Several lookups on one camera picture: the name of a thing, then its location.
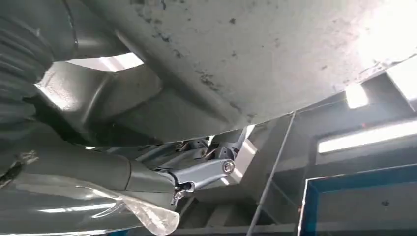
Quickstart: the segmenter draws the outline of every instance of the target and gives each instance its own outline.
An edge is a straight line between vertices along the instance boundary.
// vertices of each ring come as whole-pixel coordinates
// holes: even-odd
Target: metal plate
[[[259,123],[408,58],[414,1],[95,0],[130,49]]]

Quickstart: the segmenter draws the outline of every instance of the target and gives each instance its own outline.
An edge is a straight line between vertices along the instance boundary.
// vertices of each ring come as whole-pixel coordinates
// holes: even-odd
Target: metal bracket
[[[182,170],[171,170],[176,182],[173,203],[183,198],[186,192],[194,192],[223,177],[230,175],[235,163],[230,159],[211,160]]]

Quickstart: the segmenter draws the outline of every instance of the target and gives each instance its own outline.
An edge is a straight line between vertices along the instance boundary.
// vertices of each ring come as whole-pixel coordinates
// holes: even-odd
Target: bolt
[[[231,174],[235,169],[235,163],[232,160],[226,161],[223,164],[223,172],[225,174]]]
[[[179,199],[183,198],[184,196],[185,196],[185,191],[181,190],[181,191],[174,194],[174,199],[179,200]]]

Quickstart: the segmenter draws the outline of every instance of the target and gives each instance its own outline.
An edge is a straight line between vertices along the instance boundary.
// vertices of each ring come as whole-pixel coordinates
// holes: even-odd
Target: metal pole
[[[250,226],[249,226],[248,232],[246,233],[246,236],[252,236],[253,228],[256,226],[256,222],[258,221],[259,215],[261,214],[262,205],[264,204],[265,199],[267,198],[267,194],[269,191],[269,187],[272,183],[272,178],[274,176],[276,166],[278,165],[279,158],[281,157],[282,150],[284,149],[284,146],[287,141],[288,134],[290,133],[291,126],[293,125],[295,116],[296,116],[296,112],[293,112],[290,123],[288,124],[287,132],[285,133],[284,139],[282,140],[282,144],[281,144],[281,148],[279,149],[278,156],[276,157],[274,166],[272,167],[271,174],[269,175],[267,184],[265,185],[264,191],[262,192],[261,199],[259,200],[258,207],[256,208],[255,214],[253,215],[252,222],[250,222]]]

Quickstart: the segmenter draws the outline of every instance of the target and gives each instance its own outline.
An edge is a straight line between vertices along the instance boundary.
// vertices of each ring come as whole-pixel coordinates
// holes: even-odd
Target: ceiling light
[[[408,100],[417,98],[417,57],[412,57],[390,69],[387,74]]]
[[[360,133],[323,141],[319,143],[317,152],[326,153],[335,150],[353,148],[414,134],[417,134],[417,120],[374,128]]]
[[[346,99],[352,109],[368,104],[368,97],[360,84],[352,84],[346,87]]]

